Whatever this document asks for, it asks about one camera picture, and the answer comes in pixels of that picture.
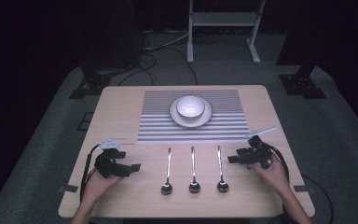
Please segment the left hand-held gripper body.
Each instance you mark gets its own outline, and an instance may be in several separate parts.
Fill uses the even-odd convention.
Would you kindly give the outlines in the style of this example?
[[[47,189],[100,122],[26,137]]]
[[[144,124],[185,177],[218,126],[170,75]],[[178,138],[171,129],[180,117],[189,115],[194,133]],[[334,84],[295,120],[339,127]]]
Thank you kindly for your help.
[[[101,149],[103,152],[95,159],[94,166],[103,177],[108,177],[110,175],[117,176],[117,166],[119,163],[117,163],[117,159],[113,158],[112,151],[114,148],[119,149],[119,147],[120,144],[113,138],[110,138],[97,146],[97,148]]]

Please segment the person's right hand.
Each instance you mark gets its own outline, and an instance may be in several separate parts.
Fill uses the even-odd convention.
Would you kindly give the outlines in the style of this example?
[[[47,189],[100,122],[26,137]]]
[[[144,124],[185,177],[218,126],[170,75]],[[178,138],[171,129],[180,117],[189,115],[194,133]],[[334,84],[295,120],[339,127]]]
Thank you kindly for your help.
[[[271,156],[271,165],[268,169],[255,163],[249,167],[266,180],[278,194],[284,194],[290,189],[283,165],[275,154]]]

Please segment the metal spoon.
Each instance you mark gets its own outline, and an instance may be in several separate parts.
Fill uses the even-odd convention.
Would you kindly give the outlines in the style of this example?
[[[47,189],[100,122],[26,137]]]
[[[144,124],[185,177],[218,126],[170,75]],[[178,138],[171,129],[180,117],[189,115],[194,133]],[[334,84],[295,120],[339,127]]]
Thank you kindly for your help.
[[[162,185],[160,192],[163,195],[168,195],[172,192],[172,184],[170,183],[170,175],[171,175],[171,159],[172,159],[172,149],[168,149],[168,162],[167,162],[167,176],[166,182]]]
[[[221,147],[217,147],[217,158],[218,158],[219,174],[220,174],[220,181],[217,184],[217,189],[219,192],[228,192],[229,185],[224,179]]]
[[[192,181],[189,185],[189,191],[191,193],[200,192],[200,183],[196,179],[196,156],[195,156],[195,148],[191,148],[191,159],[192,159]]]

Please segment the dark floor tape square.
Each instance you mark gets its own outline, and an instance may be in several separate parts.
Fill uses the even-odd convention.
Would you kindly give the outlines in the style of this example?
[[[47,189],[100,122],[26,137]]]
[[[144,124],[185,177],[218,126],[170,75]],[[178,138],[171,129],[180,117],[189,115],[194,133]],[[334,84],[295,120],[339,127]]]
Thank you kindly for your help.
[[[82,120],[79,122],[77,126],[77,130],[81,132],[85,132],[89,128],[92,118],[93,118],[93,112],[85,112]]]

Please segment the white bowl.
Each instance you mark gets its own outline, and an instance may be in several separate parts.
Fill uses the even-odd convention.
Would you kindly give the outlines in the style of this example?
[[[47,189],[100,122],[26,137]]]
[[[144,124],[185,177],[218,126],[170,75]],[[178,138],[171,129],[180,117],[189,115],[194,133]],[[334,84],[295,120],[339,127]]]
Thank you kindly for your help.
[[[176,111],[184,118],[194,119],[202,115],[205,104],[198,96],[184,96],[176,103]]]

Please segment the grey striped placemat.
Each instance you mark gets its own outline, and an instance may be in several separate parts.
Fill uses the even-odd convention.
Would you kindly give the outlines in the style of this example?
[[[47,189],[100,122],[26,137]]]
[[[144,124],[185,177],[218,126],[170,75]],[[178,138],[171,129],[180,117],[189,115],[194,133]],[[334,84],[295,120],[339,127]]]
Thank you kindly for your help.
[[[188,95],[199,96],[209,103],[207,111],[212,114],[199,127],[185,127],[171,117],[173,103]],[[145,92],[139,144],[234,143],[244,142],[249,133],[237,90]]]

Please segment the white metal stand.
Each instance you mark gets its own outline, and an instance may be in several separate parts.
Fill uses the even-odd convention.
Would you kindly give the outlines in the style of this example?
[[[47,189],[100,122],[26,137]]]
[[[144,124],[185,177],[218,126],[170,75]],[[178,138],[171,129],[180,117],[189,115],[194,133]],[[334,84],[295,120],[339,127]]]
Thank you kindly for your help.
[[[252,27],[252,35],[246,39],[253,63],[261,64],[255,48],[255,39],[267,0],[260,0],[255,12],[198,12],[193,9],[194,0],[189,0],[186,60],[194,62],[193,30],[196,27]]]

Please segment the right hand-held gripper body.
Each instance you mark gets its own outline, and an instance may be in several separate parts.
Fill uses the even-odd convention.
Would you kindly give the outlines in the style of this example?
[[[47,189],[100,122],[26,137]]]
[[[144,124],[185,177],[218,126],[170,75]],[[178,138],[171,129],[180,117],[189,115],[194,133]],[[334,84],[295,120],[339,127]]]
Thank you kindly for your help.
[[[249,134],[248,144],[249,152],[246,154],[246,164],[259,163],[263,169],[268,169],[271,165],[272,146],[263,142],[260,134],[276,130],[275,126],[271,128],[253,131]]]

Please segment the black stand with base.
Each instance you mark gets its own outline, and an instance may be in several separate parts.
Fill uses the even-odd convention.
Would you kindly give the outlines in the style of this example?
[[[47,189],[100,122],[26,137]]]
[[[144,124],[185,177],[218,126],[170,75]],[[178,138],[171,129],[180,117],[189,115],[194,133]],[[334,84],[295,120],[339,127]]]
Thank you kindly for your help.
[[[320,16],[316,0],[299,0],[278,60],[278,65],[299,64],[294,74],[279,75],[288,95],[324,98],[323,91],[310,78],[323,49]]]
[[[102,92],[111,78],[139,64],[144,34],[131,0],[65,0],[83,44],[79,67],[84,75],[76,98]]]

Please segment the person's left hand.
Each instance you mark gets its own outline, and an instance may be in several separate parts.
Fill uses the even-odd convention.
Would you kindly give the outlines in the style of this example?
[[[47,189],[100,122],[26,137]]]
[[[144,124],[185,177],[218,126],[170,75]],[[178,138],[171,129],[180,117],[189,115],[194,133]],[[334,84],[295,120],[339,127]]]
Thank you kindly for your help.
[[[121,180],[121,176],[110,175],[103,177],[97,169],[93,169],[88,175],[81,203],[87,205],[96,204],[108,190]]]

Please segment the white round plate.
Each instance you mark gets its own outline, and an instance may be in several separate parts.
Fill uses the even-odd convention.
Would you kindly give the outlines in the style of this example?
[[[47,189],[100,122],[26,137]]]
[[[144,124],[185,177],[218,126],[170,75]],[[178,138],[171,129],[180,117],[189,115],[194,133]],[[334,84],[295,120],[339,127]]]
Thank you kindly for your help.
[[[201,116],[194,118],[194,119],[184,118],[184,117],[180,116],[178,114],[178,112],[176,111],[176,103],[180,98],[181,97],[174,100],[170,107],[170,116],[171,116],[172,120],[174,122],[176,122],[177,124],[179,124],[180,126],[185,127],[185,128],[197,128],[197,127],[200,127],[200,126],[206,124],[212,118],[213,108],[212,108],[211,104],[202,97],[200,97],[200,99],[205,104],[205,110]]]

